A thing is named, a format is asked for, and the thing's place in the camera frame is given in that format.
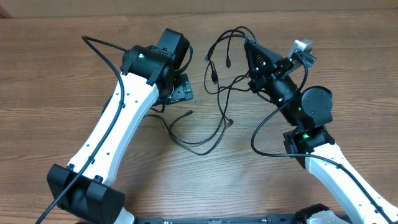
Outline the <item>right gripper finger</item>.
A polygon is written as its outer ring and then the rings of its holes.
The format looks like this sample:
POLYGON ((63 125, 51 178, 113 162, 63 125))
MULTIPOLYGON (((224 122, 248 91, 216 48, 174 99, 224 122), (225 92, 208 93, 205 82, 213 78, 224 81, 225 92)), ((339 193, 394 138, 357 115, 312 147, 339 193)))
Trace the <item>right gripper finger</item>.
POLYGON ((283 56, 261 45, 254 44, 251 50, 253 67, 273 67, 283 56))
POLYGON ((274 70, 271 50, 248 40, 244 44, 244 50, 248 61, 249 77, 251 79, 264 74, 267 75, 274 70))

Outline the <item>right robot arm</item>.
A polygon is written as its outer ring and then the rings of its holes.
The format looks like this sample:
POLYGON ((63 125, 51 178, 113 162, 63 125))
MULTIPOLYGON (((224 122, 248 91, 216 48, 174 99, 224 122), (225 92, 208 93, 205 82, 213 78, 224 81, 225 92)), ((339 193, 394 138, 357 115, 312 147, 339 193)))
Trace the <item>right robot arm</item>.
POLYGON ((327 130, 332 122, 332 92, 323 86, 304 88, 290 74, 303 67, 307 76, 316 61, 310 40, 296 40, 286 57, 258 43, 244 44, 253 93, 264 91, 293 130, 283 134, 285 153, 314 175, 341 205, 352 223, 397 223, 397 207, 377 193, 343 155, 327 130))

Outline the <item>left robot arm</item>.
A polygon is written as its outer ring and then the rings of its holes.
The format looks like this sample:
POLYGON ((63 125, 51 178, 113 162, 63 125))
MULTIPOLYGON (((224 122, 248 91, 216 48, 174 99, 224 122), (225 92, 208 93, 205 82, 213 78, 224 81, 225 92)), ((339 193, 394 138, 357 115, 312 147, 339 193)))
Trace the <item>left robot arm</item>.
POLYGON ((137 223, 124 208, 125 195, 112 188, 123 155, 151 107, 193 98, 183 64, 192 46, 183 34, 166 29, 156 45, 125 50, 118 79, 98 123, 66 167, 54 164, 47 174, 53 207, 91 223, 137 223))

